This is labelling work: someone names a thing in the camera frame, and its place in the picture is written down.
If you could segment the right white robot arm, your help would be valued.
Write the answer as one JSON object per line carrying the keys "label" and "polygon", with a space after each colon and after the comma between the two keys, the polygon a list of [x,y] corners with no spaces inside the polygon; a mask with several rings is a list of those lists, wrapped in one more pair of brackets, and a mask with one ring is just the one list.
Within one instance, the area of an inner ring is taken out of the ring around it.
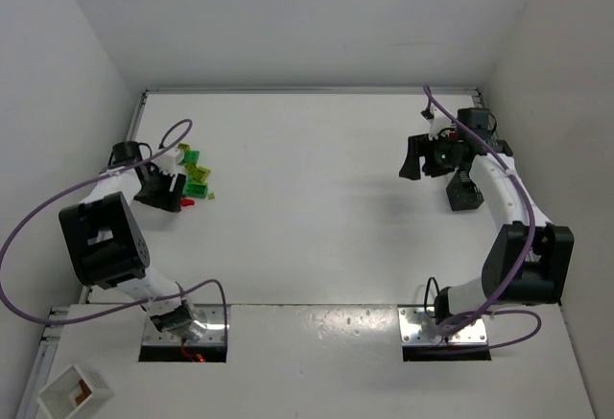
{"label": "right white robot arm", "polygon": [[508,142],[497,138],[486,108],[468,107],[456,118],[421,112],[428,132],[408,139],[402,178],[451,177],[446,194],[455,212],[486,205],[497,236],[481,274],[437,293],[434,317],[442,330],[456,327],[478,310],[560,301],[575,242],[571,229],[555,225],[536,206],[516,172]]}

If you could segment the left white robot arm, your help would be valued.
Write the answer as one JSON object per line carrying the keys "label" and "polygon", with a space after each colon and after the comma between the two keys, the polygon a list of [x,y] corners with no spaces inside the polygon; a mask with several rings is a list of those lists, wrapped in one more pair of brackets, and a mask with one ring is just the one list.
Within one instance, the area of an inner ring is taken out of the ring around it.
{"label": "left white robot arm", "polygon": [[151,265],[151,255],[130,204],[138,201],[169,213],[181,210],[187,173],[184,150],[173,147],[142,162],[141,144],[113,146],[107,166],[90,194],[59,212],[59,223],[73,269],[80,282],[117,289],[148,313],[156,330],[187,339],[197,317],[182,287]]}

